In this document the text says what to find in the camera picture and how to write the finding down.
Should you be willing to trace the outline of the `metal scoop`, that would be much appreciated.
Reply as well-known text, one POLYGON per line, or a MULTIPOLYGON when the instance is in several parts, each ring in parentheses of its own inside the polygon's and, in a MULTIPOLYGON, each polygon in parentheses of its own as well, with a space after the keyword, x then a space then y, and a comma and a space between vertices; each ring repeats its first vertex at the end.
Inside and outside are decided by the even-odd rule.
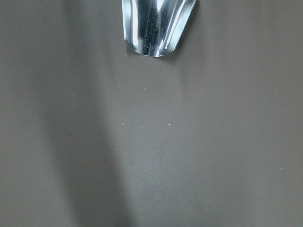
POLYGON ((128 46, 148 57, 175 51, 195 0, 122 0, 123 35, 128 46))

